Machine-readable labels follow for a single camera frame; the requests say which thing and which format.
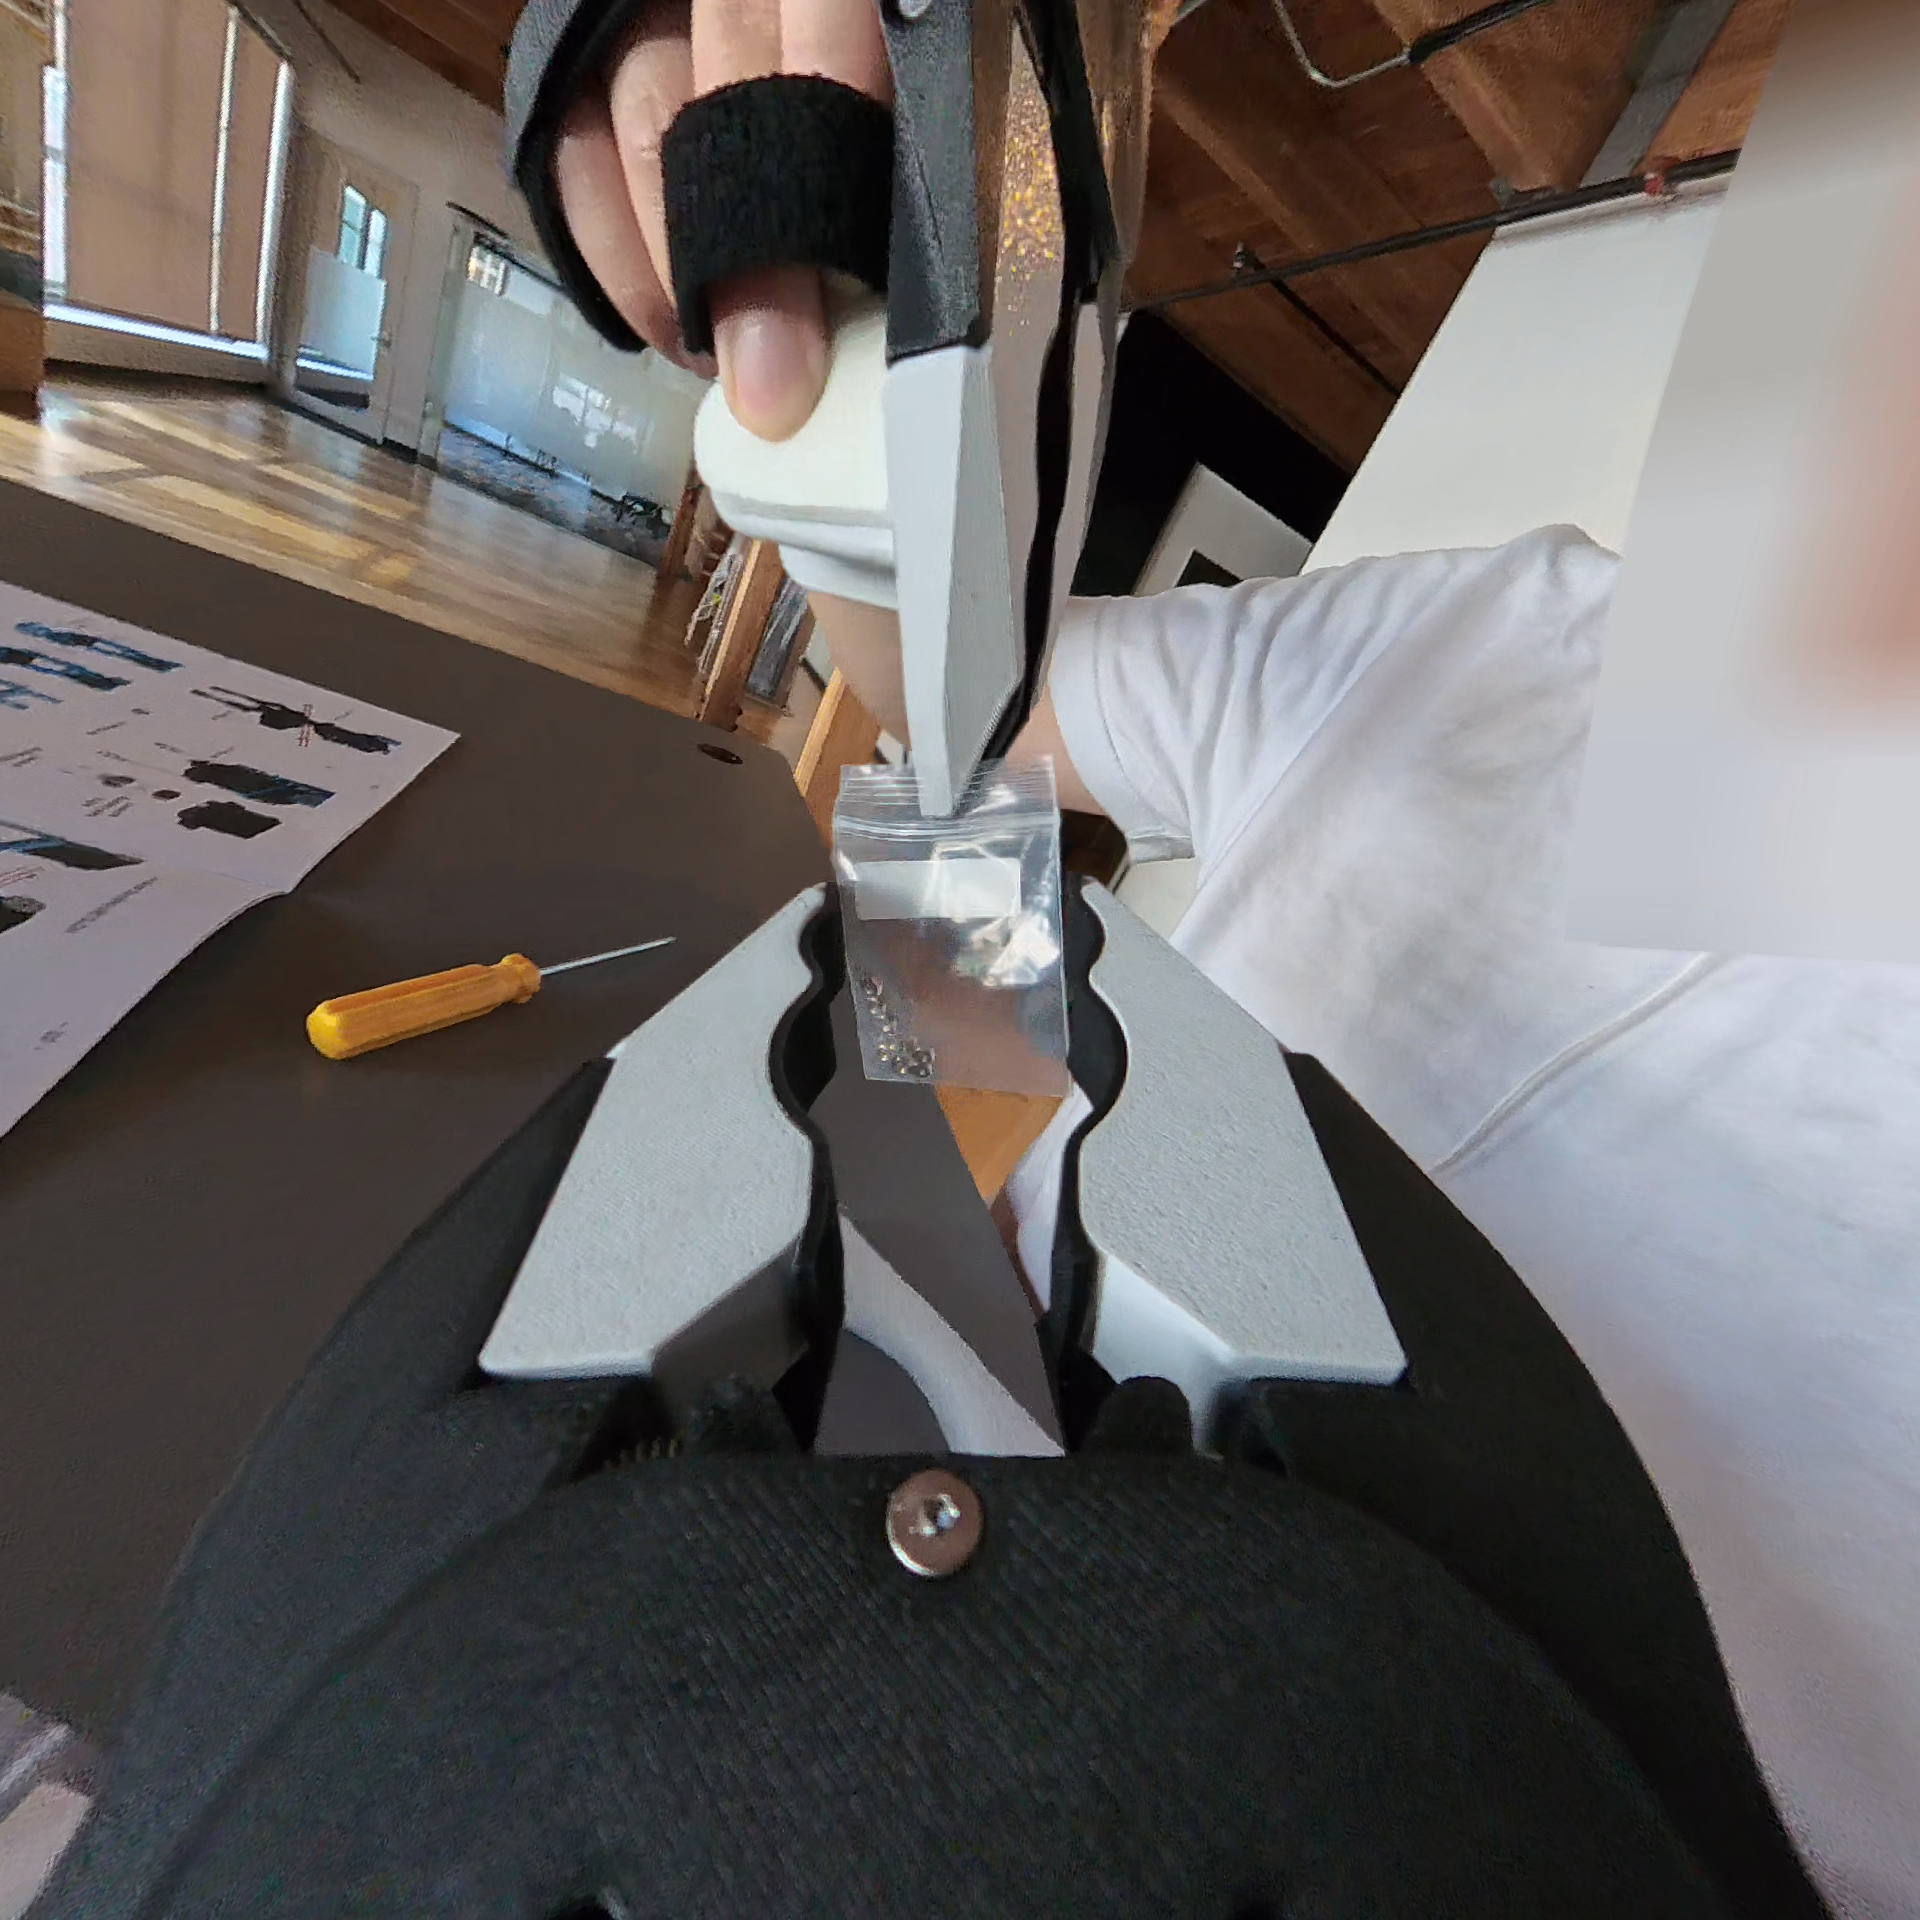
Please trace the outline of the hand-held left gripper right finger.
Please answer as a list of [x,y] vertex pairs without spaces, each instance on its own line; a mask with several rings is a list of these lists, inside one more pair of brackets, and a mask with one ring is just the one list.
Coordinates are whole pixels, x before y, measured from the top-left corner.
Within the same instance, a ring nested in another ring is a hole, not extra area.
[[1068,1076],[1043,1361],[1068,1450],[1124,1383],[1212,1450],[1264,1383],[1394,1388],[1407,1357],[1286,1057],[1089,879],[1065,904]]

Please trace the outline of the wooden rail frame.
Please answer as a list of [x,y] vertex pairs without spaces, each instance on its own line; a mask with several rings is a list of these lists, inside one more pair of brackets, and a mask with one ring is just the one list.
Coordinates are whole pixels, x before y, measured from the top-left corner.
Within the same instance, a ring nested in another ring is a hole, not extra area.
[[841,766],[881,759],[883,735],[831,670],[779,551],[734,535],[693,473],[671,517],[647,613],[689,660],[693,717],[779,752],[808,804],[827,804]]

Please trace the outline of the person's right forearm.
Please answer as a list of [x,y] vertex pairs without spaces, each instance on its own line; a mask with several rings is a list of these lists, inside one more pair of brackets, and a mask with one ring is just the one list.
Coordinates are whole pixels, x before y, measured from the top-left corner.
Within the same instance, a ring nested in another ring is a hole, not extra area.
[[[908,746],[898,613],[821,590],[808,590],[806,599],[827,658],[845,675],[850,694],[876,720],[881,732]],[[1070,818],[1065,827],[1065,856],[1075,872],[1101,883],[1124,876],[1129,863],[1124,834],[1077,770],[1050,688],[1037,694],[1003,759],[1011,770],[1050,766],[1055,800]]]

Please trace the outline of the yellow handled screwdriver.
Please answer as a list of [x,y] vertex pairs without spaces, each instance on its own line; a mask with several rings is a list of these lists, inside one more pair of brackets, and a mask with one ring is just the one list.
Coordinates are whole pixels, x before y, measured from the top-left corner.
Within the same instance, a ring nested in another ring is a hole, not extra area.
[[327,997],[305,1018],[307,1041],[326,1060],[345,1062],[380,1049],[486,1018],[536,1000],[548,979],[637,959],[674,944],[671,935],[540,967],[507,953],[493,964],[467,964],[379,988]]

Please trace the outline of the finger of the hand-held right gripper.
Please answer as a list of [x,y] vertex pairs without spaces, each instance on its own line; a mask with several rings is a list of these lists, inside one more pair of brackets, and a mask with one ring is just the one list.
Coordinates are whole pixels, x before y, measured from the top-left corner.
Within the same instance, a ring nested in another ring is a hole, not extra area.
[[1109,356],[1102,326],[1119,249],[1105,109],[1084,54],[1082,44],[979,51],[999,537],[984,632],[993,708],[1033,700],[1097,464]]
[[1034,396],[1021,350],[999,344],[913,356],[883,379],[902,697],[928,818],[957,812],[1022,684]]

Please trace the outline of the black tension rod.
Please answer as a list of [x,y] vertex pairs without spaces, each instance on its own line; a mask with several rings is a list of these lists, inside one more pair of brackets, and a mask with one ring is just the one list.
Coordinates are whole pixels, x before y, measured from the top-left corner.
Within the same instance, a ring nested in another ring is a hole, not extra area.
[[1524,203],[1515,202],[1500,205],[1487,214],[1379,236],[1329,252],[1289,258],[1270,268],[1234,269],[1229,276],[1129,300],[1124,312],[1161,314],[1187,302],[1218,300],[1240,292],[1289,286],[1298,280],[1373,265],[1385,258],[1430,252],[1465,238],[1498,236],[1542,220],[1570,218],[1575,214],[1598,211],[1628,202],[1667,202],[1682,189],[1732,177],[1738,163],[1739,149],[1667,161],[1629,177],[1583,184],[1566,192],[1536,195]]

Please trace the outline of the white foam sheet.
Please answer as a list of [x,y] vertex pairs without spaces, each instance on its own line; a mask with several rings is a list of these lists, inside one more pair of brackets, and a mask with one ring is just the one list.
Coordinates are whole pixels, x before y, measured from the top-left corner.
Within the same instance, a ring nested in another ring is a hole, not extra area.
[[837,1213],[842,1331],[913,1381],[952,1453],[1065,1456],[1063,1442],[986,1368],[963,1337]]

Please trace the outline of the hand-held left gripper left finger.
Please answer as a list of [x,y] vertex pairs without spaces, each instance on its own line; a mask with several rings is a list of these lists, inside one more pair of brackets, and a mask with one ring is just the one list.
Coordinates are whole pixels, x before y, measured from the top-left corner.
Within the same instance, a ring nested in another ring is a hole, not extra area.
[[612,1050],[479,1352],[500,1381],[640,1378],[678,1419],[729,1378],[811,1450],[841,1337],[841,1231],[812,1116],[841,932],[803,889]]

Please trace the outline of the clear bag of tiny nuts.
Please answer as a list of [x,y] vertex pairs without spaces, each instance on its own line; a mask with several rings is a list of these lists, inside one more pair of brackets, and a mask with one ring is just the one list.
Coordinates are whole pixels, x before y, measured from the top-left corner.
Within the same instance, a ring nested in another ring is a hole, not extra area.
[[913,770],[841,772],[842,953],[865,1076],[1061,1099],[1068,1090],[1063,814],[1050,763],[986,765],[925,816]]

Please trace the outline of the robot assembly instruction sheet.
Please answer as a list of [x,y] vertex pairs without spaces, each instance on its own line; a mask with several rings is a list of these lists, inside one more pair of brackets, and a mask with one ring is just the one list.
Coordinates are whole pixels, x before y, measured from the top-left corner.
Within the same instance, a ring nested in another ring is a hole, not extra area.
[[456,732],[2,589],[2,1129]]

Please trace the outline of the person's right hand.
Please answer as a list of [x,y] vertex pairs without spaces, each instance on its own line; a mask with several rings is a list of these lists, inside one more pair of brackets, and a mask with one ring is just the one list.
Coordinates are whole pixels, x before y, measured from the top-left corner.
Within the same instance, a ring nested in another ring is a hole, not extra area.
[[865,3],[646,5],[561,121],[551,177],[589,276],[642,341],[718,377],[732,420],[769,442],[791,439],[823,391],[831,282],[808,262],[726,278],[706,299],[714,352],[687,350],[671,299],[663,138],[692,100],[776,72],[889,100],[887,64]]

